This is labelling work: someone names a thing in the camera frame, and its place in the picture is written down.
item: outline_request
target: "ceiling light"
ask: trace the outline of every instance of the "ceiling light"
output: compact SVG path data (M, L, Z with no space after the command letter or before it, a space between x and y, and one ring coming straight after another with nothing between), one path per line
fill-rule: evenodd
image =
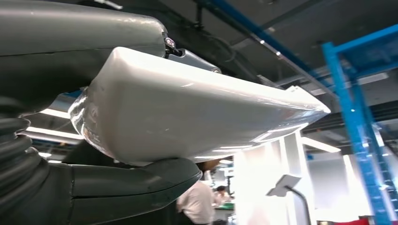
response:
M48 162L49 163L62 163L61 161L58 161L58 160L49 160Z
M242 145L242 146L225 146L225 147L220 147L220 149L242 149L242 148L249 148L252 147L253 145Z
M223 167L223 168L220 168L219 170L220 171L231 171L231 170L234 170L234 168L233 167Z
M46 152L39 152L38 155L41 156L41 157L44 157L44 158L47 158L47 157L51 156L50 153L46 153Z
M233 163L233 162L230 161L230 160L223 159L223 160L220 160L220 163L223 163L223 164L231 164L231 163Z
M213 150L214 152L238 152L242 149L217 149L217 150Z
M66 133L66 132L61 132L61 131L56 131L56 130L47 130L47 129L37 128L37 127L28 127L26 129L26 131L42 133L42 134L47 134L47 135L60 136L60 137L67 137L67 138L72 138L72 139L79 139L79 140L84 139L83 136L81 136L81 135Z
M321 149L321 150L324 150L324 151L327 151L327 152L339 152L340 151L340 149L338 149L336 147L333 147L331 145L328 145L328 144L313 140L313 139L308 138L308 137L302 137L301 138L301 142L303 144L305 144L305 145L312 146L314 148Z
M195 158L219 159L219 158L226 158L226 157L233 156L233 155L234 154L221 155L221 156L196 156Z
M51 116L57 116L57 117L65 118L65 119L70 119L69 113L57 111L54 109L45 109L45 110L41 111L41 113L51 115Z

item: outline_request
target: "white shirt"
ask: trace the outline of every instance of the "white shirt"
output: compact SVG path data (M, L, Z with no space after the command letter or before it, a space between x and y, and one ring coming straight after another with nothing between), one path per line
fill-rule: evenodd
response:
M201 181L196 182L177 199L185 215L195 224L210 224L213 222L215 202L211 188Z
M216 191L214 192L214 195L216 198L217 206L223 205L224 203L231 201L231 197L227 192L225 192L224 196L222 196L218 191Z

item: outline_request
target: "gray robot arm segment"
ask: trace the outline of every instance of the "gray robot arm segment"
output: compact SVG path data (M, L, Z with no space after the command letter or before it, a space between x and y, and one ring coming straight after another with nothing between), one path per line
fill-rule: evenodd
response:
M17 0L0 1L0 16L1 224L99 224L131 217L166 206L199 179L200 171L186 159L135 170L52 165L30 147L29 138L18 135L30 125L20 115L38 112L58 94L89 85L113 48L166 57L167 32L159 21ZM217 68L181 58L181 63Z

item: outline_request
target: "black corrugated hose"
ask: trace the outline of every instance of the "black corrugated hose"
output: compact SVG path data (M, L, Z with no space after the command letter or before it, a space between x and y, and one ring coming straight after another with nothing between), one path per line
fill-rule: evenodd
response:
M0 106L0 112L9 105ZM13 113L0 114L0 218L9 214L17 206L23 206L45 181L49 165L31 147L32 141L18 132L29 127L30 121L13 116Z

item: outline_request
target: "metal rod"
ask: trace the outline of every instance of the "metal rod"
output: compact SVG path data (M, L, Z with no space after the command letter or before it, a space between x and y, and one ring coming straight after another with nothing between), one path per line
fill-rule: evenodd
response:
M285 189L293 192L295 195L297 195L297 197L299 197L301 199L301 201L304 204L304 209L306 211L306 221L307 221L307 225L311 225L311 217L310 217L310 209L308 207L308 202L306 197L299 191L295 190L294 188L290 187L290 186L284 186Z

